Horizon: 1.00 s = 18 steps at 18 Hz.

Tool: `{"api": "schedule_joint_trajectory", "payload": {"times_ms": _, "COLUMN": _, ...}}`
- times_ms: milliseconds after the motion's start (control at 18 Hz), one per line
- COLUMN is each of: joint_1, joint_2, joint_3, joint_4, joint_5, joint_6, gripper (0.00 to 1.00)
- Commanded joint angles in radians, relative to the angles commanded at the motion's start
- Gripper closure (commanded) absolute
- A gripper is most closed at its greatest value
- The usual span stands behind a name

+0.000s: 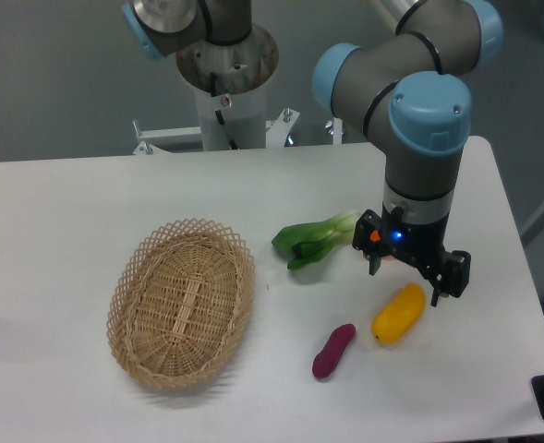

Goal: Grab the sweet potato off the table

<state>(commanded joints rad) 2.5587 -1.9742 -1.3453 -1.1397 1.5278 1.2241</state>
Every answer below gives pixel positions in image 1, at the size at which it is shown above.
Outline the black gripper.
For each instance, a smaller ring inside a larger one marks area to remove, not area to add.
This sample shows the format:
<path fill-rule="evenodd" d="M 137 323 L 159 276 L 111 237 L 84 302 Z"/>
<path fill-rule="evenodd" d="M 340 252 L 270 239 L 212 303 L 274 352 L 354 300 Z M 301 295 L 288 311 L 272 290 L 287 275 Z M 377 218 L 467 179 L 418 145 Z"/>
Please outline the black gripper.
<path fill-rule="evenodd" d="M 369 274 L 378 272 L 383 257 L 393 255 L 430 281 L 431 306 L 441 298 L 459 298 L 469 284 L 471 255 L 462 250 L 445 251 L 449 215 L 427 224 L 405 222 L 404 215 L 401 208 L 383 208 L 381 215 L 366 210 L 358 219 L 352 247 L 368 260 Z"/>

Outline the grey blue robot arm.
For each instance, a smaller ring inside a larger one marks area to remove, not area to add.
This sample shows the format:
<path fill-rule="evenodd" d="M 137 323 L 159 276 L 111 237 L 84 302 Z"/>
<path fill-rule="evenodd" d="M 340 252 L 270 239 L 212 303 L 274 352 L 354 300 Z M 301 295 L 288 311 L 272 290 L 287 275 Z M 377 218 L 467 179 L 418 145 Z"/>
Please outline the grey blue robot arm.
<path fill-rule="evenodd" d="M 376 272 L 392 256 L 417 269 L 433 298 L 459 297 L 471 257 L 443 239 L 472 99 L 461 77 L 502 46 L 487 1 L 380 1 L 393 38 L 366 51 L 339 43 L 319 59 L 312 92 L 333 116 L 360 131 L 386 158 L 380 212 L 366 211 L 353 247 Z M 206 150 L 261 148 L 264 88 L 279 60 L 273 37 L 248 1 L 128 1 L 122 12 L 142 51 L 174 55 L 194 89 Z"/>

